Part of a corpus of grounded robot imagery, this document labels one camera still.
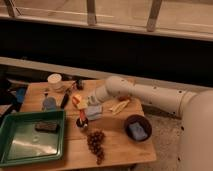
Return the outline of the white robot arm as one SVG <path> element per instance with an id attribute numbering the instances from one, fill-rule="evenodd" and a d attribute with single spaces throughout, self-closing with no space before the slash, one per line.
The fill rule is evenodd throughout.
<path id="1" fill-rule="evenodd" d="M 182 117 L 177 171 L 213 171 L 213 89 L 184 91 L 110 76 L 87 95 L 87 100 L 97 105 L 125 95 Z"/>

